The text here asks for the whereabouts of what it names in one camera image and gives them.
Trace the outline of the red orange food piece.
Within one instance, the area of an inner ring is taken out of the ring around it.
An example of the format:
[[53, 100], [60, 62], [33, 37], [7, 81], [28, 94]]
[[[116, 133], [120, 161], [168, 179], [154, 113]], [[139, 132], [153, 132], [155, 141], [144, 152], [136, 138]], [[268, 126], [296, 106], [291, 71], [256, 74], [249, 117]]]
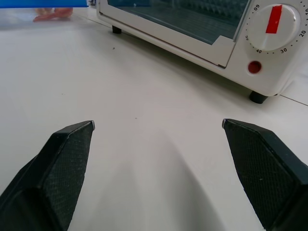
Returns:
[[73, 8], [35, 8], [37, 16], [33, 22], [49, 21], [53, 19], [67, 19], [73, 14]]

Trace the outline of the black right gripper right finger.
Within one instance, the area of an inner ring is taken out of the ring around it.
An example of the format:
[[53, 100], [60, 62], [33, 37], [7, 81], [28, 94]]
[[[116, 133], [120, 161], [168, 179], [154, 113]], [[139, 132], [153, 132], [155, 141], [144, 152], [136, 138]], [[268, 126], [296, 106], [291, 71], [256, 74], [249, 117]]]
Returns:
[[308, 231], [308, 165], [271, 130], [234, 119], [224, 119], [222, 128], [263, 228]]

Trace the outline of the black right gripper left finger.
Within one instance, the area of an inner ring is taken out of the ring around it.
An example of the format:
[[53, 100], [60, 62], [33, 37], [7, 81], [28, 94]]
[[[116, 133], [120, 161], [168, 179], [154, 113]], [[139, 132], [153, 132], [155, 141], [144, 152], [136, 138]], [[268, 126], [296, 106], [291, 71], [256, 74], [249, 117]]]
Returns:
[[0, 195], [0, 231], [68, 231], [94, 130], [88, 120], [49, 137]]

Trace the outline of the white timer knob red tape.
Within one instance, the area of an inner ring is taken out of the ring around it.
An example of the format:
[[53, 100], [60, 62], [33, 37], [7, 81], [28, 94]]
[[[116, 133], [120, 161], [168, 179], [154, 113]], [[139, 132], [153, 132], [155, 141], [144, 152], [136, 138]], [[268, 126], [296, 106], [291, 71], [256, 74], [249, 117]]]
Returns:
[[290, 43], [299, 32], [301, 16], [288, 4], [272, 4], [252, 16], [247, 29], [250, 43], [256, 49], [273, 51]]

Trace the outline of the clear container blue lid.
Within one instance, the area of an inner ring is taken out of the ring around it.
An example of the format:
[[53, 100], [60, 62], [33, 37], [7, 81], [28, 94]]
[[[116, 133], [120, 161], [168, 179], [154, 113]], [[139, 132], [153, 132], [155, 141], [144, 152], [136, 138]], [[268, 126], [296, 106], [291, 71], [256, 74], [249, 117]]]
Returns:
[[88, 0], [0, 0], [0, 31], [25, 29], [27, 27], [42, 27], [69, 21], [67, 19], [53, 19], [49, 21], [33, 22], [37, 16], [35, 8], [87, 8]]

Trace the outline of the glass oven door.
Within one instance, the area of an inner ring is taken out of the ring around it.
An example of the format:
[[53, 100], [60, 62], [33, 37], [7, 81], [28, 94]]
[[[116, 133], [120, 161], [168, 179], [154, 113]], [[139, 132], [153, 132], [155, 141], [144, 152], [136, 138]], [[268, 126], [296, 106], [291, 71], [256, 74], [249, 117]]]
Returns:
[[112, 20], [226, 67], [251, 0], [97, 0]]

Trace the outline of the white toaster oven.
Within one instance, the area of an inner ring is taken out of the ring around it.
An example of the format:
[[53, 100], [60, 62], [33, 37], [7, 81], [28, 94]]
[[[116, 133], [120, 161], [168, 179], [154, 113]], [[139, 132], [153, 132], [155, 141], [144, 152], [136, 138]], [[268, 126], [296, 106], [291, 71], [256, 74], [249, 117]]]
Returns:
[[[115, 34], [126, 31], [192, 63], [221, 75], [251, 90], [250, 100], [263, 103], [268, 97], [281, 94], [301, 73], [308, 79], [308, 0], [251, 0], [243, 17], [235, 46], [226, 67], [221, 67], [103, 16], [98, 18], [109, 23]], [[301, 16], [300, 29], [295, 38], [282, 48], [262, 51], [252, 46], [247, 35], [249, 22], [260, 9], [272, 4], [288, 4]]]

